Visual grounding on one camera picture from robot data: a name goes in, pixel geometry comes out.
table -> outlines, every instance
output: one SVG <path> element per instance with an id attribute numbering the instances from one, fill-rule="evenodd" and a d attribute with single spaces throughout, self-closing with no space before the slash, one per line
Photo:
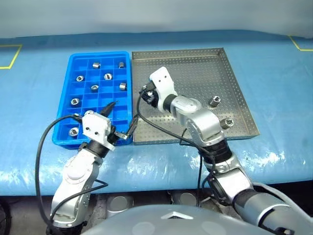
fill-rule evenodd
<path id="1" fill-rule="evenodd" d="M 35 194 L 37 145 L 56 117 L 69 56 L 116 50 L 224 47 L 261 132 L 228 142 L 248 175 L 267 184 L 313 179 L 313 53 L 298 50 L 287 36 L 201 31 L 0 39 L 0 45 L 16 44 L 22 49 L 14 65 L 0 70 L 0 195 Z M 42 152 L 43 195 L 54 194 L 63 165 L 77 152 L 54 145 L 51 136 Z M 196 188 L 199 162 L 195 149 L 178 144 L 118 146 L 98 176 L 109 186 L 97 192 Z"/>

blue surface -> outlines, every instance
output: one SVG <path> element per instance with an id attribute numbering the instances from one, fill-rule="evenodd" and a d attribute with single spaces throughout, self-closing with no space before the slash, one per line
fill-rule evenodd
<path id="1" fill-rule="evenodd" d="M 254 181 L 313 179 L 313 53 L 287 36 L 251 31 L 86 34 L 0 40 L 23 44 L 11 70 L 0 70 L 0 195 L 33 195 L 38 141 L 55 119 L 67 62 L 73 53 L 224 47 L 261 134 L 229 141 Z M 40 180 L 53 194 L 77 150 L 47 136 Z M 122 145 L 104 159 L 100 192 L 195 188 L 199 158 L 178 144 Z M 202 177 L 207 175 L 203 170 Z"/>
<path id="2" fill-rule="evenodd" d="M 94 62 L 101 63 L 99 69 L 94 69 Z M 119 62 L 124 63 L 123 68 L 119 68 Z M 105 80 L 104 75 L 110 73 L 112 80 Z M 83 81 L 76 81 L 78 76 L 83 76 Z M 126 83 L 128 89 L 121 91 L 120 83 Z M 99 89 L 92 91 L 91 86 L 97 85 Z M 71 104 L 71 100 L 80 100 L 76 105 Z M 86 111 L 100 111 L 109 103 L 116 101 L 113 111 L 108 116 L 112 124 L 119 132 L 127 132 L 132 121 L 132 76 L 129 53 L 125 51 L 99 52 L 99 53 L 77 53 L 69 58 L 67 72 L 65 75 L 63 90 L 61 94 L 57 118 L 70 114 L 80 114 L 83 116 Z M 71 137 L 68 132 L 71 128 L 77 127 L 79 132 L 75 137 Z M 82 124 L 67 118 L 57 123 L 52 141 L 68 149 L 77 149 L 80 144 L 89 139 L 83 135 Z M 132 139 L 118 140 L 116 145 L 129 144 Z"/>

metal nut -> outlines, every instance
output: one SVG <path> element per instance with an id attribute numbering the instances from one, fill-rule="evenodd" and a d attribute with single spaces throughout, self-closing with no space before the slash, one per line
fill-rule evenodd
<path id="1" fill-rule="evenodd" d="M 234 125 L 234 120 L 232 118 L 227 117 L 221 120 L 220 124 L 223 129 L 228 129 Z"/>
<path id="2" fill-rule="evenodd" d="M 71 105 L 78 105 L 79 102 L 80 102 L 79 98 L 74 98 L 74 99 L 72 99 L 72 100 L 70 101 L 70 104 L 71 104 Z"/>
<path id="3" fill-rule="evenodd" d="M 69 136 L 75 137 L 78 135 L 78 127 L 73 127 L 68 132 Z"/>
<path id="4" fill-rule="evenodd" d="M 119 63 L 118 63 L 118 68 L 121 69 L 121 68 L 123 68 L 123 67 L 125 67 L 125 66 L 124 66 L 124 62 L 119 62 Z"/>
<path id="5" fill-rule="evenodd" d="M 110 73 L 106 73 L 104 76 L 103 76 L 104 80 L 112 80 L 113 79 L 113 76 L 112 74 Z"/>
<path id="6" fill-rule="evenodd" d="M 84 80 L 84 76 L 82 76 L 82 75 L 79 75 L 76 78 L 76 81 L 78 81 L 78 82 L 82 82 L 83 80 Z"/>
<path id="7" fill-rule="evenodd" d="M 119 84 L 119 89 L 121 91 L 126 91 L 127 90 L 127 85 L 124 82 L 121 82 L 121 84 Z"/>
<path id="8" fill-rule="evenodd" d="M 93 110 L 87 110 L 87 111 L 85 112 L 84 116 L 87 115 L 87 114 L 93 114 L 93 113 L 94 113 Z"/>
<path id="9" fill-rule="evenodd" d="M 101 66 L 101 64 L 100 64 L 99 62 L 94 62 L 94 63 L 92 64 L 92 67 L 93 67 L 94 69 L 99 69 L 100 66 Z"/>
<path id="10" fill-rule="evenodd" d="M 96 92 L 98 89 L 99 89 L 99 86 L 98 85 L 92 85 L 90 87 L 90 89 L 93 91 L 93 92 Z"/>
<path id="11" fill-rule="evenodd" d="M 221 98 L 217 95 L 212 96 L 212 98 L 209 100 L 209 105 L 212 107 L 217 107 L 221 102 Z"/>

metal tray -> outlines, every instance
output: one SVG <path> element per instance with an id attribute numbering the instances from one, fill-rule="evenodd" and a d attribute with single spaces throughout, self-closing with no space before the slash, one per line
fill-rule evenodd
<path id="1" fill-rule="evenodd" d="M 133 52 L 133 112 L 138 92 L 149 75 L 165 66 L 178 94 L 199 100 L 218 116 L 233 118 L 234 126 L 225 130 L 227 139 L 249 139 L 260 134 L 223 48 L 159 50 Z M 221 98 L 216 108 L 208 105 L 213 95 Z M 140 104 L 142 114 L 155 124 L 181 135 L 183 127 L 168 113 Z M 151 127 L 141 119 L 134 133 L 135 144 L 170 143 L 177 139 Z"/>

metal part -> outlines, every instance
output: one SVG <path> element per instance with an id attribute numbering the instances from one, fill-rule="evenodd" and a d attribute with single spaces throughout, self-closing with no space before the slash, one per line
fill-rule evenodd
<path id="1" fill-rule="evenodd" d="M 63 180 L 54 194 L 51 211 L 64 199 L 92 187 L 103 160 L 86 149 L 71 158 L 63 168 Z M 58 228 L 75 227 L 84 222 L 90 193 L 69 200 L 54 216 L 53 224 Z"/>
<path id="2" fill-rule="evenodd" d="M 85 79 L 84 76 L 79 75 L 79 76 L 77 76 L 76 81 L 77 82 L 82 82 L 84 79 Z"/>
<path id="3" fill-rule="evenodd" d="M 290 206 L 275 206 L 262 220 L 263 228 L 279 231 L 282 235 L 313 235 L 313 220 L 304 220 Z"/>
<path id="4" fill-rule="evenodd" d="M 78 105 L 80 102 L 80 99 L 79 98 L 74 98 L 70 101 L 70 104 L 75 106 L 75 105 Z"/>
<path id="5" fill-rule="evenodd" d="M 115 147 L 108 142 L 110 132 L 111 121 L 107 117 L 98 113 L 83 116 L 83 134 L 113 151 Z"/>
<path id="6" fill-rule="evenodd" d="M 156 87 L 156 92 L 158 95 L 157 108 L 162 113 L 165 113 L 165 110 L 163 109 L 163 104 L 166 97 L 169 94 L 177 95 L 177 92 L 174 89 L 174 82 L 165 67 L 161 67 L 157 71 L 151 73 L 149 79 L 153 81 Z"/>
<path id="7" fill-rule="evenodd" d="M 110 196 L 107 200 L 107 218 L 124 212 L 134 206 L 134 199 L 129 195 Z"/>
<path id="8" fill-rule="evenodd" d="M 103 76 L 104 80 L 112 80 L 113 79 L 113 76 L 112 74 L 110 73 L 106 73 L 104 76 Z"/>
<path id="9" fill-rule="evenodd" d="M 212 168 L 211 164 L 208 164 L 206 162 L 204 162 L 203 164 L 208 170 L 211 170 Z M 227 159 L 226 161 L 222 163 L 217 163 L 215 165 L 216 174 L 223 174 L 236 168 L 242 169 L 242 172 L 244 172 L 237 156 L 234 153 L 232 154 L 231 158 Z"/>
<path id="10" fill-rule="evenodd" d="M 213 190 L 222 191 L 222 193 L 214 194 L 222 197 L 225 196 L 223 200 L 229 205 L 232 204 L 238 193 L 246 189 L 253 189 L 251 181 L 239 168 L 223 174 L 215 174 L 213 178 L 209 179 L 209 182 Z"/>
<path id="11" fill-rule="evenodd" d="M 221 120 L 220 124 L 223 129 L 228 129 L 234 125 L 234 120 L 232 118 L 227 117 Z"/>
<path id="12" fill-rule="evenodd" d="M 93 110 L 87 110 L 87 111 L 85 112 L 84 116 L 87 115 L 87 114 L 93 114 L 93 113 L 94 113 Z"/>
<path id="13" fill-rule="evenodd" d="M 124 68 L 124 67 L 125 67 L 124 66 L 124 62 L 121 61 L 121 62 L 118 63 L 118 68 L 119 69 Z"/>
<path id="14" fill-rule="evenodd" d="M 99 69 L 99 68 L 101 67 L 101 64 L 100 64 L 100 62 L 94 62 L 94 63 L 92 64 L 92 67 L 93 67 L 94 69 Z"/>
<path id="15" fill-rule="evenodd" d="M 189 115 L 196 113 L 202 108 L 201 103 L 196 99 L 187 98 L 185 96 L 177 96 L 171 103 L 171 114 L 185 126 Z"/>
<path id="16" fill-rule="evenodd" d="M 119 89 L 121 91 L 126 91 L 127 90 L 127 85 L 124 82 L 121 82 L 121 84 L 119 84 Z"/>
<path id="17" fill-rule="evenodd" d="M 212 137 L 215 140 L 215 137 L 218 137 L 217 140 L 220 141 L 224 139 L 219 119 L 208 109 L 188 115 L 186 126 L 195 143 L 201 146 L 214 144 L 216 141 L 213 141 Z"/>
<path id="18" fill-rule="evenodd" d="M 234 207 L 242 219 L 255 226 L 259 225 L 262 217 L 270 210 L 277 207 L 289 207 L 286 203 L 268 193 L 257 193 L 248 198 L 244 205 L 236 199 Z"/>
<path id="19" fill-rule="evenodd" d="M 121 133 L 121 132 L 118 132 L 118 131 L 115 131 L 114 134 L 118 137 L 120 137 L 121 139 L 123 140 L 127 140 L 128 139 L 128 135 L 124 134 L 124 133 Z"/>
<path id="20" fill-rule="evenodd" d="M 150 74 L 162 66 L 169 71 L 175 84 L 175 91 L 198 100 L 203 107 L 210 108 L 209 98 L 215 94 L 220 95 L 222 103 L 211 111 L 219 119 L 229 117 L 235 120 L 235 125 L 225 132 L 228 140 L 247 139 L 260 134 L 223 48 L 134 51 L 132 54 L 134 115 L 138 91 L 147 83 Z M 155 124 L 177 135 L 184 131 L 184 127 L 171 114 L 161 114 L 159 110 L 145 102 L 140 104 L 140 111 Z M 188 132 L 184 137 L 191 138 Z M 134 133 L 135 144 L 178 141 L 143 121 L 138 122 Z"/>
<path id="21" fill-rule="evenodd" d="M 197 205 L 197 199 L 196 195 L 192 191 L 180 191 L 175 190 L 170 192 L 171 194 L 171 200 L 173 204 L 177 205 L 186 205 L 186 206 L 196 206 Z"/>
<path id="22" fill-rule="evenodd" d="M 99 89 L 99 86 L 98 85 L 92 85 L 90 87 L 90 89 L 93 91 L 93 92 L 96 92 L 98 89 Z"/>
<path id="23" fill-rule="evenodd" d="M 209 100 L 209 105 L 211 105 L 212 107 L 217 107 L 221 102 L 221 98 L 217 95 L 212 96 L 212 98 L 210 98 Z"/>
<path id="24" fill-rule="evenodd" d="M 134 207 L 90 228 L 83 235 L 271 235 L 222 213 L 185 205 Z"/>
<path id="25" fill-rule="evenodd" d="M 78 135 L 78 127 L 73 127 L 68 132 L 69 136 L 75 137 Z"/>

